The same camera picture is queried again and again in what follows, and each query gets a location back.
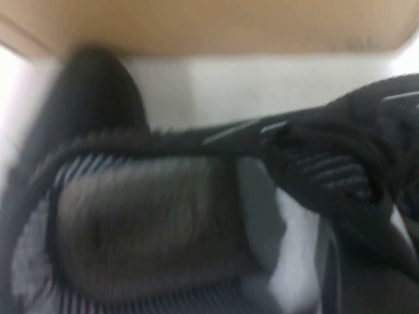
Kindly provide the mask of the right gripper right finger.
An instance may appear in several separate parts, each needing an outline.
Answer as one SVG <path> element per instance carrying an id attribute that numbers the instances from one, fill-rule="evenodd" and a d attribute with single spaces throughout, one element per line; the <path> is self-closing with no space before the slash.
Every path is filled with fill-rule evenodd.
<path id="1" fill-rule="evenodd" d="M 330 313 L 417 313 L 418 255 L 392 226 L 334 229 Z"/>

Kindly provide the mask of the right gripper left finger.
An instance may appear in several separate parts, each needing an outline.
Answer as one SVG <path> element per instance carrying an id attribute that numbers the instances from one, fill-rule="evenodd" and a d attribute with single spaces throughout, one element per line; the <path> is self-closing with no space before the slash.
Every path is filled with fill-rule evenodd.
<path id="1" fill-rule="evenodd" d="M 262 162 L 254 158 L 238 161 L 238 183 L 249 248 L 265 272 L 273 273 L 286 230 L 276 187 Z"/>

